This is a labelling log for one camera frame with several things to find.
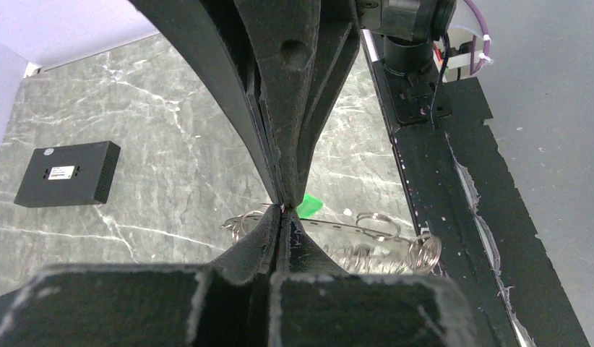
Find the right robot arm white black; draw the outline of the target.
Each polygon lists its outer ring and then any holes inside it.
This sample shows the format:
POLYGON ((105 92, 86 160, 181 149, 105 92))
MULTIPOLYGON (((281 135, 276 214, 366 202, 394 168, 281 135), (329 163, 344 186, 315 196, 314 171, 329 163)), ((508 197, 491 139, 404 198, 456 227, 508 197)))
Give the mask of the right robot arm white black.
POLYGON ((454 1, 135 1, 243 140, 272 202, 305 194, 317 141, 369 30, 418 69, 454 1))

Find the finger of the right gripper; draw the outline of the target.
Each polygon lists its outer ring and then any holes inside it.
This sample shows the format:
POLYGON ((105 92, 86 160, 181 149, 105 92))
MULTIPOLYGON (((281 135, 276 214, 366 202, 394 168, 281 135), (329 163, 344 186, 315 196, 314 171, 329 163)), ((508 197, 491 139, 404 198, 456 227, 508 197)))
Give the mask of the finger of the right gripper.
POLYGON ((354 1, 236 1, 259 88, 246 92, 272 201, 299 205, 322 131, 358 52, 354 1))
POLYGON ((270 199, 282 202, 258 103, 260 76, 233 1, 133 1, 203 81, 244 142, 270 199))

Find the green head key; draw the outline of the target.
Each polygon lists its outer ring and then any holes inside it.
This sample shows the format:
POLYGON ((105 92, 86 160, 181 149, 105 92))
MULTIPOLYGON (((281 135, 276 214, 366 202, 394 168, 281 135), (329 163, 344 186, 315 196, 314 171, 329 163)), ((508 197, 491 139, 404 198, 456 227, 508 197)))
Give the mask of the green head key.
POLYGON ((296 212, 299 218, 310 218, 318 213, 323 207, 323 201, 310 194, 305 194, 303 201, 297 206, 296 212))

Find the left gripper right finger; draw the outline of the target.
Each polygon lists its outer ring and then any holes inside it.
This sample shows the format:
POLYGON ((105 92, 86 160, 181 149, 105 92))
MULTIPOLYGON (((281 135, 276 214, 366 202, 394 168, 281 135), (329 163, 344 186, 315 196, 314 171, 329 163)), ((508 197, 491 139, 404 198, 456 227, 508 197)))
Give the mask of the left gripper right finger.
POLYGON ((280 219, 270 279, 272 346, 473 346, 470 305, 451 280, 430 275, 323 271, 330 258, 294 210, 280 219))

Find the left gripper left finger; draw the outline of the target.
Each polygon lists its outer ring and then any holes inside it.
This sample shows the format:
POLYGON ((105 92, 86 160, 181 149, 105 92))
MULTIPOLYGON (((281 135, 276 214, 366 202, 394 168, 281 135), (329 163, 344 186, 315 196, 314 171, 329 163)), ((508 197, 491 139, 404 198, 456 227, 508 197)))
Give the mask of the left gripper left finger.
POLYGON ((0 346, 246 346, 281 212, 206 264, 68 264, 0 297, 0 346))

